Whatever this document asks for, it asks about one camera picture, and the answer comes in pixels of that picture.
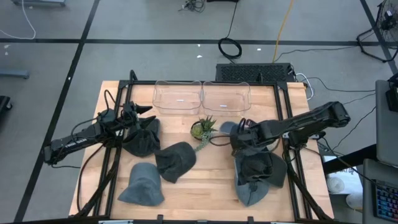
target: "small pot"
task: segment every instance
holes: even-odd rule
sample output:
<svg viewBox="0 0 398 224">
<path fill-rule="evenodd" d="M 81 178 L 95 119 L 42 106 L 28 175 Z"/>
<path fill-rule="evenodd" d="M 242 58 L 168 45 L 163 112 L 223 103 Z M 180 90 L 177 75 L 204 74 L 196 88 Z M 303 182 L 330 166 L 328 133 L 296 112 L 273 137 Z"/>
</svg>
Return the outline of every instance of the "small pot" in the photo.
<svg viewBox="0 0 398 224">
<path fill-rule="evenodd" d="M 200 124 L 200 121 L 197 121 L 197 122 L 193 123 L 192 126 L 191 126 L 191 130 L 192 130 L 192 128 L 193 128 L 195 125 L 197 125 L 197 124 Z"/>
</svg>

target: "gray floor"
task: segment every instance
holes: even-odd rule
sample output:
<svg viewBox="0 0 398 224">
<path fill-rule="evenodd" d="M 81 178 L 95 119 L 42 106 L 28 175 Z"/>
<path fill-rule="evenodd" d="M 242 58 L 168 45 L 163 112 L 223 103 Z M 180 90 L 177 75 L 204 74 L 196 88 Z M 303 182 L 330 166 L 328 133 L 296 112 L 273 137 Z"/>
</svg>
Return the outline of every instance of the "gray floor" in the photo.
<svg viewBox="0 0 398 224">
<path fill-rule="evenodd" d="M 377 0 L 367 0 L 373 15 Z M 88 38 L 91 39 L 219 39 L 228 33 L 234 5 L 207 4 L 202 14 L 177 10 L 184 0 L 128 1 L 101 0 Z M 27 14 L 38 38 L 78 39 L 83 32 L 93 0 L 67 0 L 65 8 L 34 5 Z M 284 13 L 284 1 L 244 0 L 238 4 L 230 37 L 247 40 L 275 40 Z M 282 40 L 354 40 L 370 28 L 359 0 L 296 1 L 282 34 Z M 31 36 L 20 7 L 0 1 L 0 29 L 13 35 Z M 375 36 L 368 40 L 375 41 Z M 0 67 L 27 69 L 30 79 L 0 78 L 0 95 L 9 95 L 13 110 L 0 129 L 0 223 L 11 222 L 21 201 L 55 105 L 66 79 L 77 44 L 0 44 Z M 294 49 L 334 48 L 319 46 L 279 46 L 279 53 Z M 367 47 L 384 56 L 380 47 Z M 239 63 L 270 62 L 273 45 L 243 45 Z M 296 72 L 320 77 L 330 88 L 373 89 L 374 81 L 392 75 L 388 64 L 363 55 L 359 48 L 284 55 Z M 102 80 L 127 79 L 134 69 L 141 80 L 214 80 L 217 63 L 229 63 L 217 45 L 197 44 L 86 44 L 78 62 L 54 138 L 70 133 L 79 121 L 91 118 Z M 327 101 L 347 102 L 366 93 L 339 93 L 324 89 L 311 80 L 316 107 Z M 332 146 L 374 107 L 374 97 L 347 105 L 352 122 L 344 129 L 328 129 Z M 349 153 L 376 140 L 374 113 L 366 118 L 337 151 Z M 79 166 L 82 153 L 68 156 L 61 164 Z M 78 171 L 51 169 L 46 165 L 24 220 L 61 218 L 68 215 Z M 361 215 L 332 198 L 335 215 L 347 222 L 361 222 Z"/>
</svg>

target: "wooden tabletop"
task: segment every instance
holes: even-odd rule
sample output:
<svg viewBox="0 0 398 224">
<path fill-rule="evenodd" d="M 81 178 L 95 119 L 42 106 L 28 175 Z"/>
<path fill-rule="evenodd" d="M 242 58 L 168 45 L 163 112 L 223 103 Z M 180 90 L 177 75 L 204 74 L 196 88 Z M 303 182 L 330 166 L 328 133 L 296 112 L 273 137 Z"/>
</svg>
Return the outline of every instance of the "wooden tabletop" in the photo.
<svg viewBox="0 0 398 224">
<path fill-rule="evenodd" d="M 308 111 L 303 84 L 288 83 L 288 86 L 293 115 Z M 113 96 L 116 96 L 118 82 L 104 81 L 102 83 L 94 114 L 106 109 L 103 98 L 105 90 L 109 90 Z M 131 99 L 138 105 L 149 106 L 152 105 L 153 92 L 153 85 L 134 85 Z M 126 91 L 124 91 L 122 97 L 123 102 L 125 94 Z M 287 113 L 282 91 L 280 91 L 280 98 L 284 118 L 286 118 Z M 250 118 L 256 122 L 267 119 L 278 119 L 273 87 L 251 86 L 251 102 L 251 108 L 246 111 L 245 118 Z M 152 115 L 156 115 L 160 119 L 159 139 L 162 149 L 181 141 L 190 143 L 194 148 L 199 145 L 200 142 L 191 137 L 190 127 L 198 120 L 198 117 L 205 117 L 203 109 L 200 109 L 197 115 L 169 115 L 160 114 L 154 107 L 141 116 L 148 117 Z M 215 116 L 214 119 L 217 119 L 215 128 L 218 129 L 224 121 L 239 122 L 241 117 Z M 98 144 L 85 149 L 83 163 L 99 146 Z M 309 141 L 307 147 L 318 151 L 315 141 Z M 95 155 L 83 172 L 80 197 L 81 205 L 84 205 L 90 199 L 98 186 L 104 152 L 105 149 Z M 282 155 L 281 145 L 275 150 L 275 153 L 278 156 Z M 333 217 L 319 155 L 309 150 L 301 150 L 301 155 L 308 191 L 324 212 Z M 231 146 L 216 147 L 207 145 L 197 153 L 197 162 L 193 168 L 181 176 L 176 184 L 162 179 L 164 202 L 156 207 L 144 207 L 121 202 L 117 198 L 129 183 L 130 171 L 133 165 L 138 162 L 151 162 L 156 165 L 154 155 L 140 158 L 122 150 L 111 218 L 155 220 L 157 215 L 163 215 L 165 220 L 245 221 L 248 216 L 252 216 L 255 221 L 294 221 L 287 176 L 283 188 L 277 189 L 271 187 L 268 194 L 260 202 L 250 207 L 245 207 L 239 202 L 234 189 L 233 159 L 233 156 L 231 156 Z M 296 192 L 299 201 L 300 216 L 305 217 L 302 197 L 298 188 L 296 188 Z M 107 197 L 108 188 L 103 193 L 99 214 L 104 214 Z M 70 208 L 70 214 L 75 213 L 77 213 L 76 191 Z"/>
</svg>

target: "clear plastic bin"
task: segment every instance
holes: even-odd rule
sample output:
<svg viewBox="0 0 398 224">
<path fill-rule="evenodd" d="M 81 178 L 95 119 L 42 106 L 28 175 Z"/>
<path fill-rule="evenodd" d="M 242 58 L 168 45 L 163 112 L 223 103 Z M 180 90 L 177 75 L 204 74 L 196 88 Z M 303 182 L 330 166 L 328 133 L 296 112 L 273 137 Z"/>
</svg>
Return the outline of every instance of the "clear plastic bin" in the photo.
<svg viewBox="0 0 398 224">
<path fill-rule="evenodd" d="M 203 109 L 214 116 L 243 116 L 251 107 L 249 84 L 203 84 Z"/>
<path fill-rule="evenodd" d="M 162 114 L 198 114 L 201 82 L 157 81 L 152 103 Z"/>
</svg>

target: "yellow cable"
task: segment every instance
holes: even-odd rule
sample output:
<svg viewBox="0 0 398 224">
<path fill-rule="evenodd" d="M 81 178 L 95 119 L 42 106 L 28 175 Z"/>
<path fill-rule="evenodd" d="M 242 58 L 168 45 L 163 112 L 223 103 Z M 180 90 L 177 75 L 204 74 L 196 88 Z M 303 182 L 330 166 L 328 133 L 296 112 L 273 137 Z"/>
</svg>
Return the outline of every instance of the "yellow cable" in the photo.
<svg viewBox="0 0 398 224">
<path fill-rule="evenodd" d="M 272 63 L 275 62 L 276 54 L 277 54 L 277 52 L 278 52 L 278 44 L 279 44 L 280 34 L 282 33 L 282 30 L 284 29 L 284 26 L 285 26 L 287 17 L 289 16 L 290 10 L 291 10 L 292 7 L 293 7 L 293 1 L 294 1 L 294 0 L 290 0 L 289 9 L 287 10 L 286 15 L 285 15 L 285 17 L 284 17 L 284 21 L 282 22 L 282 25 L 281 25 L 281 27 L 280 27 L 280 30 L 279 30 L 279 33 L 278 33 L 278 38 L 276 39 L 275 52 L 274 52 L 274 57 L 272 58 Z"/>
</svg>

